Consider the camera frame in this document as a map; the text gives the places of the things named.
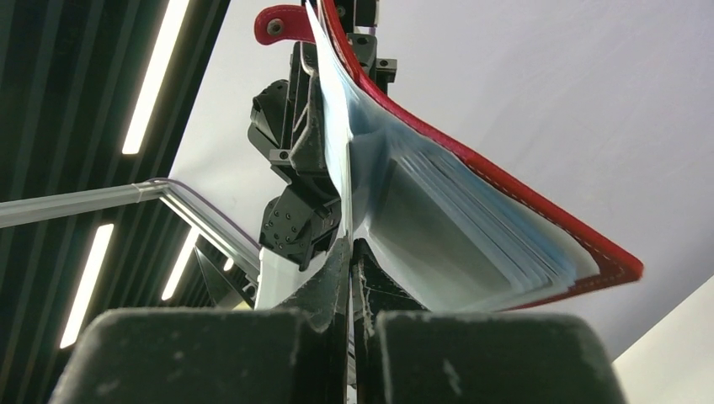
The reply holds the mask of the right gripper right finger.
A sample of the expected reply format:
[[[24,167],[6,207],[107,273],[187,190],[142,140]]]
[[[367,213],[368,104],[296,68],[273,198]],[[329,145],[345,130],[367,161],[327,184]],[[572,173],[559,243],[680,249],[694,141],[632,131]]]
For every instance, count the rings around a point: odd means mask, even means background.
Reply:
[[[427,311],[378,263],[352,256],[361,403],[623,403],[594,331],[575,316]]]

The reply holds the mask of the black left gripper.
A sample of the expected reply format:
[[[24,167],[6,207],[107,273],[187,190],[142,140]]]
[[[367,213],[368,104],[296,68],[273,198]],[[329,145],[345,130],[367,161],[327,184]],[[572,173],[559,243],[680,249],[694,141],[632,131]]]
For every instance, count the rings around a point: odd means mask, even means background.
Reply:
[[[253,32],[261,45],[282,40],[294,43],[290,75],[269,85],[253,98],[248,139],[288,184],[310,190],[331,190],[324,157],[325,135],[322,94],[317,76],[317,49],[306,16],[298,5],[265,8],[254,20]],[[377,1],[337,1],[335,6],[360,65],[385,93],[396,77],[397,62],[376,55]]]

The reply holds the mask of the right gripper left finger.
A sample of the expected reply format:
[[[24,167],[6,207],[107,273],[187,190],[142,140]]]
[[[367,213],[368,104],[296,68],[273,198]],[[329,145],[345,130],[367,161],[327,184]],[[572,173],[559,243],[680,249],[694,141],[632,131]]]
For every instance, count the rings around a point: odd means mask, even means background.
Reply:
[[[349,239],[267,310],[107,311],[79,339],[53,403],[343,403]]]

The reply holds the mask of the red leather card holder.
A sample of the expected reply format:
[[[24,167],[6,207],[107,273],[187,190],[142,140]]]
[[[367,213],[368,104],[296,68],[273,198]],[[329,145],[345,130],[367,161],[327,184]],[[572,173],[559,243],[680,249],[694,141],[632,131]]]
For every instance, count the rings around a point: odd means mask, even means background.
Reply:
[[[340,199],[334,241],[367,241],[434,311],[522,309],[642,277],[638,258],[383,93],[360,65],[337,1],[320,2],[306,16]]]

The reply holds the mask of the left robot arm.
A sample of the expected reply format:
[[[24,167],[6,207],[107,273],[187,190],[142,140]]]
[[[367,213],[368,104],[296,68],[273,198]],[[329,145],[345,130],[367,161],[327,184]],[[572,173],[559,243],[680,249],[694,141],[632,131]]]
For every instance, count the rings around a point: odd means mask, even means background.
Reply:
[[[317,49],[306,7],[320,1],[264,9],[254,21],[256,40],[293,40],[290,75],[253,98],[248,139],[286,182],[264,209],[258,243],[261,273],[256,306],[277,305],[308,278],[310,262],[326,252],[341,219],[338,191],[324,156],[325,125]]]

